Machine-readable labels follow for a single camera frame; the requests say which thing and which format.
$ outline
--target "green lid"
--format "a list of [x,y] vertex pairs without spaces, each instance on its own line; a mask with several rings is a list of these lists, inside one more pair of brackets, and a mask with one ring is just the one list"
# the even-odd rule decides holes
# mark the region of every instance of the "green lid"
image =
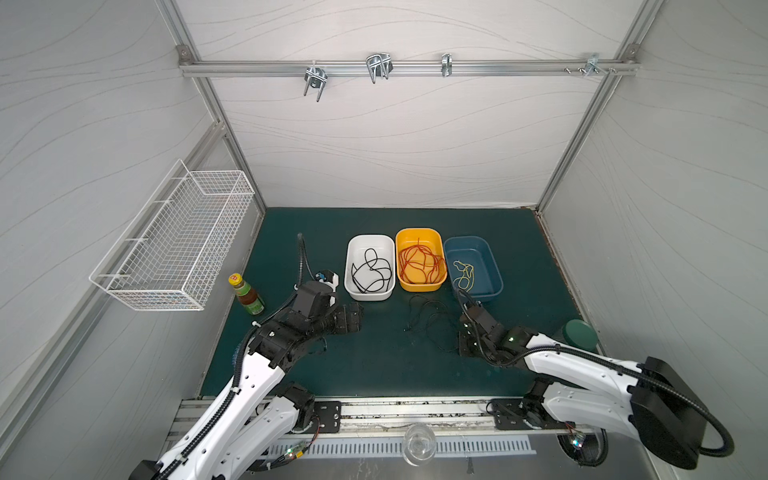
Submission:
[[584,320],[570,320],[563,327],[563,338],[570,346],[593,352],[598,345],[598,335]]

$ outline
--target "white robotic arm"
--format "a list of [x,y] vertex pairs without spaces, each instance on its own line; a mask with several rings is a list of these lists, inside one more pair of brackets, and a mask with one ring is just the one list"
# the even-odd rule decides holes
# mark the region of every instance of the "white robotic arm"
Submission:
[[233,377],[192,429],[158,462],[141,462],[130,480],[234,480],[280,436],[309,425],[314,395],[294,384],[285,386],[261,414],[246,422],[318,338],[360,329],[359,303],[336,302],[338,275],[323,270],[315,279],[298,286],[284,308],[249,332],[239,347],[242,361],[235,368],[239,381]]
[[[555,379],[537,379],[519,402],[508,402],[496,415],[511,413],[533,428],[559,423],[592,425],[640,440],[664,461],[696,468],[698,456],[733,453],[733,438],[665,362],[616,360],[562,345],[525,327],[506,329],[465,291],[459,353],[493,366],[517,366]],[[557,381],[564,380],[575,386]],[[710,423],[723,446],[701,446]]]

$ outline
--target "white wire basket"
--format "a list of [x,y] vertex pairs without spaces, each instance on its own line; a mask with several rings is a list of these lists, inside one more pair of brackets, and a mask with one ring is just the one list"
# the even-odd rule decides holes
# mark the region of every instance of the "white wire basket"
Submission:
[[[169,190],[166,177],[90,276],[134,310],[202,310],[253,198],[241,170],[184,170],[155,200],[163,185]],[[152,206],[157,212],[131,237]]]

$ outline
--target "yellow plastic tray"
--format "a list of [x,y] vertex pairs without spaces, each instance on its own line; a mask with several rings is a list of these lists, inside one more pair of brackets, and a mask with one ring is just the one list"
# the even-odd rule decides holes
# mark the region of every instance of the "yellow plastic tray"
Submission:
[[[408,283],[400,276],[400,251],[410,247],[411,245],[426,245],[435,255],[444,257],[445,254],[442,251],[442,238],[437,230],[432,228],[404,228],[397,233],[395,237],[395,248],[397,249],[397,278],[400,280],[400,286],[407,292],[434,292],[448,277],[448,270],[445,268],[445,262],[442,265],[442,275],[437,283]],[[415,280],[419,276],[424,277],[424,273],[416,268],[410,266],[406,267],[406,275],[408,278]]]

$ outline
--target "white plastic tray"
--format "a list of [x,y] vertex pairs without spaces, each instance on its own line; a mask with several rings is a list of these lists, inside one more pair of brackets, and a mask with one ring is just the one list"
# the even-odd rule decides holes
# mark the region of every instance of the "white plastic tray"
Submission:
[[[367,260],[372,260],[378,256],[378,263],[371,262],[369,265],[375,269],[383,268],[387,266],[386,260],[389,262],[389,268],[391,270],[380,270],[380,273],[371,271],[366,266]],[[382,288],[376,293],[363,293],[360,288],[355,284],[352,278],[352,268],[355,266],[356,275],[355,278],[360,286],[367,288],[371,286],[372,290],[377,290],[379,284]],[[392,295],[392,291],[395,289],[397,283],[397,274],[395,272],[395,241],[386,235],[358,235],[349,241],[349,246],[346,249],[346,268],[344,269],[344,288],[349,295],[359,302],[377,302],[386,300]],[[382,276],[386,279],[389,275],[389,280],[381,280]]]

